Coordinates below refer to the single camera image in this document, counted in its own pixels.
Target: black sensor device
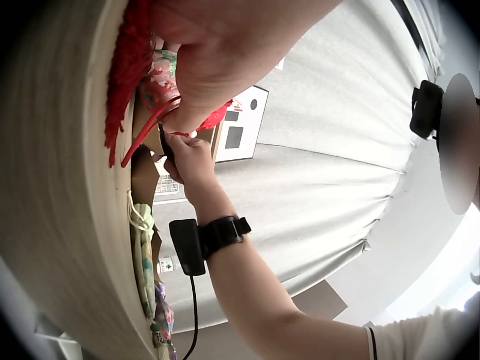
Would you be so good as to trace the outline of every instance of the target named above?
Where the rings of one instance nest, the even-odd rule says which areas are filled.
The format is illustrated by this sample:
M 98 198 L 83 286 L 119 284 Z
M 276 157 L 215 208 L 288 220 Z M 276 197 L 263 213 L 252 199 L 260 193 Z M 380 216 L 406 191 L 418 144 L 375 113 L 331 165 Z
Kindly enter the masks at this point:
M 413 90 L 410 130 L 423 139 L 427 139 L 433 130 L 438 132 L 443 98 L 441 87 L 423 80 L 420 89 Z
M 174 220 L 168 225 L 173 246 L 185 275 L 205 274 L 205 264 L 198 239 L 195 219 Z

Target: white fabric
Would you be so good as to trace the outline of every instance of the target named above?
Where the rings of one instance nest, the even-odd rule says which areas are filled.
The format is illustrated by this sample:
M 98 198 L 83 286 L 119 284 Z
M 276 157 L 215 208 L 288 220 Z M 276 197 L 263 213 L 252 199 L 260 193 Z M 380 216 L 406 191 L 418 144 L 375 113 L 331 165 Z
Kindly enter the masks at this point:
M 255 155 L 217 164 L 251 239 L 291 295 L 360 254 L 403 174 L 415 135 L 411 93 L 426 78 L 398 12 L 385 0 L 351 0 L 315 25 L 259 86 L 270 91 Z M 195 217 L 187 203 L 154 206 L 168 223 Z M 192 294 L 162 274 L 175 332 L 192 329 Z M 208 274 L 195 279 L 200 327 L 226 321 Z
M 440 66 L 440 62 L 443 59 L 441 46 L 445 43 L 438 0 L 404 1 L 425 45 L 426 55 L 430 61 L 434 76 L 430 80 L 434 82 L 443 73 Z
M 451 359 L 464 344 L 475 326 L 477 315 L 458 309 L 437 308 L 428 316 L 402 320 L 367 330 L 370 360 L 443 360 Z

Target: wire basket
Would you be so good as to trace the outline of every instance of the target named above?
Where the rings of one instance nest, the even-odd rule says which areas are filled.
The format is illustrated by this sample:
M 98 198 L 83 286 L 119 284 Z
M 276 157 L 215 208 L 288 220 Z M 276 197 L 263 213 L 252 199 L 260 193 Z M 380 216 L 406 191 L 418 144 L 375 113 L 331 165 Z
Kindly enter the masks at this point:
M 171 195 L 179 192 L 180 184 L 170 175 L 161 175 L 156 185 L 155 195 Z

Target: black wristband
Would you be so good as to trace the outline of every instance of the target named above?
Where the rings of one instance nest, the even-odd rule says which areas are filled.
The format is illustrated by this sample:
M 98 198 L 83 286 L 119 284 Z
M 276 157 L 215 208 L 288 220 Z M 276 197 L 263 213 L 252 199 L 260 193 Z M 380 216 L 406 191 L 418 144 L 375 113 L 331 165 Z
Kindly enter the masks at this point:
M 205 226 L 199 226 L 198 238 L 203 259 L 207 260 L 225 246 L 242 242 L 242 235 L 251 230 L 244 217 L 239 219 L 235 216 L 222 217 Z

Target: person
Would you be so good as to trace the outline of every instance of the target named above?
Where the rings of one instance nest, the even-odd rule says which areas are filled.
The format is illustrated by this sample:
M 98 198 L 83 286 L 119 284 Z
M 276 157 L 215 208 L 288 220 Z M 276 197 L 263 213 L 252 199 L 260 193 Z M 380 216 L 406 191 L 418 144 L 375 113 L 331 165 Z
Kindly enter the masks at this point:
M 153 0 L 152 32 L 181 44 L 176 78 L 182 100 L 165 119 L 164 129 L 194 130 L 211 111 L 265 76 L 339 3 Z M 167 160 L 165 169 L 184 184 L 198 225 L 237 216 L 216 179 L 209 145 L 171 134 L 166 141 L 175 162 Z M 213 253 L 207 266 L 229 322 L 264 359 L 449 359 L 467 340 L 469 330 L 477 329 L 478 340 L 478 294 L 469 301 L 471 312 L 436 310 L 421 318 L 363 328 L 302 313 L 248 235 Z M 478 356 L 478 345 L 473 348 Z
M 166 134 L 166 141 L 175 161 L 167 160 L 165 169 L 184 185 L 198 225 L 238 216 L 216 178 L 209 144 L 173 134 Z M 296 307 L 248 235 L 213 253 L 207 266 L 228 321 L 264 359 L 450 359 L 468 331 L 478 326 L 478 294 L 469 302 L 471 312 L 437 309 L 430 316 L 373 328 L 308 316 Z

